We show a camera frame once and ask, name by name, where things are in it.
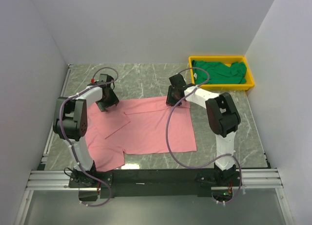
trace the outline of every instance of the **green garment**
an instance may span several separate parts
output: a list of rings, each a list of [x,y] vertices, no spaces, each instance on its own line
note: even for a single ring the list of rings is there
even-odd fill
[[[245,84],[246,79],[246,65],[241,62],[232,63],[230,67],[221,62],[205,62],[205,61],[192,61],[193,67],[202,68],[210,75],[210,79],[207,84]],[[198,69],[193,69],[195,84],[200,84],[207,80],[207,74]]]

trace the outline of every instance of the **back wall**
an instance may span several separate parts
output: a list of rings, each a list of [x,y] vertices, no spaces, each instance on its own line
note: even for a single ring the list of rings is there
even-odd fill
[[[67,63],[244,55],[273,0],[33,0]]]

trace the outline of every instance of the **folded fabric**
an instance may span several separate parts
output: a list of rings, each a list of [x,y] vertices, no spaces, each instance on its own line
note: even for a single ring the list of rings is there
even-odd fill
[[[221,62],[192,61],[193,67],[202,68],[210,75],[207,84],[245,84],[246,65],[244,62],[232,63],[230,67]],[[194,69],[195,83],[200,84],[207,80],[207,74],[202,70]]]
[[[88,109],[86,142],[98,171],[125,164],[126,154],[168,152],[165,128],[172,107],[166,97],[122,100],[108,112],[97,104]],[[189,102],[175,109],[169,125],[173,152],[196,151]]]

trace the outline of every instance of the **table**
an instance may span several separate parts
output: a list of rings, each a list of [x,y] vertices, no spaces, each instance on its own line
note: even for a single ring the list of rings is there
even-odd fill
[[[115,93],[119,100],[166,96],[169,77],[188,67],[187,63],[177,64],[73,64],[69,67],[64,82],[63,96],[70,96],[85,89],[94,72],[104,66],[119,72]],[[111,76],[114,72],[103,70]],[[183,76],[190,83],[190,73]],[[235,156],[244,168],[268,167],[266,156],[257,132],[247,95],[244,91],[229,91],[241,117],[235,141]],[[176,153],[177,159],[190,166],[199,166],[216,157],[215,134],[210,130],[206,110],[191,104],[191,117],[197,145],[196,152]],[[122,169],[175,169],[181,168],[168,153],[127,155]],[[48,158],[45,170],[63,170],[73,167],[73,160],[66,144],[56,134],[48,143]]]

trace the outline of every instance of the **gray floor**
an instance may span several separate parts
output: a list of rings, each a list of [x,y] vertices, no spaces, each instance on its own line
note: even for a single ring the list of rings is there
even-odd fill
[[[275,189],[250,189],[223,207],[196,196],[116,197],[90,208],[76,191],[35,191],[25,225],[285,225]]]
[[[93,73],[103,66],[110,66],[118,70],[119,79],[115,93],[120,100],[130,98],[144,98],[166,96],[170,84],[168,78],[185,69],[184,64],[99,64],[99,65],[71,65],[64,96],[73,95],[83,90],[90,83]],[[104,70],[112,76],[114,72]],[[190,73],[183,74],[190,82]],[[265,168],[267,163],[263,154],[263,147],[244,91],[231,91],[237,110],[241,116],[241,124],[235,137],[235,155],[245,168]],[[215,135],[209,128],[207,114],[204,108],[191,104],[191,116],[195,139],[196,152],[177,153],[177,158],[191,166],[198,166],[215,158]],[[49,143],[49,156],[46,170],[63,170],[72,167],[71,155],[57,135],[53,135]],[[165,154],[126,155],[124,168],[167,169],[180,166]]]

